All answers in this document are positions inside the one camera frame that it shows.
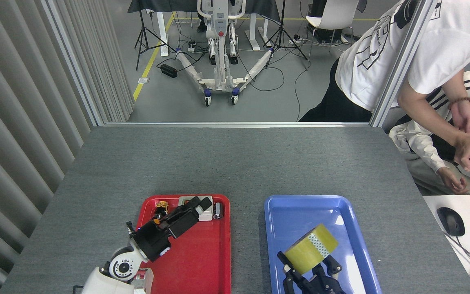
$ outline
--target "white curtain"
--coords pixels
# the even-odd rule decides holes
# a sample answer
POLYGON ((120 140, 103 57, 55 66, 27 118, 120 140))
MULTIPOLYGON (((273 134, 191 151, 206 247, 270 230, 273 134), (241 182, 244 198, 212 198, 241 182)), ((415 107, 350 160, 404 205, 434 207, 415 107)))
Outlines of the white curtain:
POLYGON ((102 2, 0 0, 0 287, 91 126, 132 105, 102 2))

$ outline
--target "red tray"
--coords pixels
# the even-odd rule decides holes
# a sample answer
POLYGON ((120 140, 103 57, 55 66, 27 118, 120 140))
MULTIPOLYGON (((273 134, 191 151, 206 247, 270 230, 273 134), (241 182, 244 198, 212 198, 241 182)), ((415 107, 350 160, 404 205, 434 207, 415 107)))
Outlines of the red tray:
MULTIPOLYGON (((223 217, 196 223, 179 238, 170 238, 170 251, 154 263, 141 264, 153 270, 152 294, 231 294, 230 202, 224 195, 209 195, 214 204, 222 203, 223 217)), ((191 195, 154 195, 146 199, 137 228, 151 219, 158 201, 167 201, 172 212, 181 196, 191 195)))

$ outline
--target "yellow floor line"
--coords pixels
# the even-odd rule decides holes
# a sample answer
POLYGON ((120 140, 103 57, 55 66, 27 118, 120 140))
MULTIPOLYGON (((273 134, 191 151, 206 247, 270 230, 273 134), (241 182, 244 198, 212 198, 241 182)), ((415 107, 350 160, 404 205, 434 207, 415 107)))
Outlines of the yellow floor line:
MULTIPOLYGON (((173 15, 170 17, 168 22, 166 23, 165 30, 168 31, 170 29, 171 23, 173 22, 173 15)), ((144 72, 142 73, 142 78, 146 78, 148 76, 148 73, 150 72, 150 69, 153 65, 153 62, 155 62, 155 58, 157 58, 157 54, 159 54, 160 47, 155 48, 153 53, 151 54, 150 60, 148 61, 148 64, 146 65, 146 68, 144 69, 144 72)), ((139 97, 139 93, 142 89, 142 86, 144 84, 137 84, 137 88, 134 91, 134 101, 137 101, 137 98, 139 97)))

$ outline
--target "hand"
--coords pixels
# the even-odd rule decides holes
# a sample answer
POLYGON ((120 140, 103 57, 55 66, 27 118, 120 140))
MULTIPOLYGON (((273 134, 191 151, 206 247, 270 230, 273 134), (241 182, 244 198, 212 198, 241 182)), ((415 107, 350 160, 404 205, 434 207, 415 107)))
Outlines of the hand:
POLYGON ((454 145, 454 161, 470 172, 470 136, 461 136, 454 145))
POLYGON ((462 100, 451 106, 454 126, 470 135, 470 102, 462 100))
POLYGON ((465 177, 462 177, 459 181, 457 177, 447 167, 441 167, 438 169, 437 174, 442 179, 443 184, 449 188, 455 194, 466 194, 469 192, 467 189, 467 182, 465 177))

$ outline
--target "tripod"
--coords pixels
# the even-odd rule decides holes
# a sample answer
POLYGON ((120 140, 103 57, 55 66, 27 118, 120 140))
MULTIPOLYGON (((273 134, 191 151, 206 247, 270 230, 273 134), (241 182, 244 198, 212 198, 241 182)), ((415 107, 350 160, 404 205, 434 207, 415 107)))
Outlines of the tripod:
POLYGON ((166 43, 161 38, 159 38, 158 35, 155 35, 152 31, 150 31, 144 25, 144 19, 142 18, 142 11, 143 10, 144 9, 142 9, 142 5, 141 5, 140 0, 139 0, 139 15, 140 15, 140 23, 141 23, 142 26, 140 28, 139 37, 137 38, 137 41, 136 41, 135 46, 134 46, 134 49, 135 49, 135 48, 137 48, 137 45, 139 44, 139 54, 137 55, 137 65, 135 66, 135 70, 137 70, 139 68, 140 55, 143 54, 144 52, 150 50, 150 49, 157 48, 157 47, 162 47, 162 46, 168 46, 168 48, 170 48, 173 52, 176 52, 176 50, 171 48, 170 45, 168 45, 168 43, 166 43), (156 45, 156 46, 153 46, 153 47, 150 47, 148 45, 148 37, 146 36, 146 31, 149 32, 150 34, 154 35, 157 39, 159 39, 160 44, 156 45))
POLYGON ((266 43, 264 43, 264 46, 266 47, 267 43, 271 41, 271 39, 273 39, 274 36, 277 36, 276 39, 275 39, 275 43, 273 44, 273 52, 276 52, 277 49, 280 49, 280 48, 292 48, 292 49, 297 49, 300 54, 302 54, 302 56, 304 56, 304 58, 307 60, 308 58, 306 57, 306 55, 304 54, 304 52, 302 52, 302 50, 300 50, 300 47, 298 47, 297 43, 293 40, 293 38, 288 34, 288 32, 286 31, 286 29, 284 28, 284 9, 286 7, 286 0, 282 0, 282 15, 280 17, 280 26, 278 27, 278 30, 273 33, 273 35, 271 37, 269 37, 268 41, 266 41, 266 43), (286 36, 288 36, 289 40, 291 41, 291 43, 293 44, 293 46, 282 46, 282 34, 285 33, 286 36))

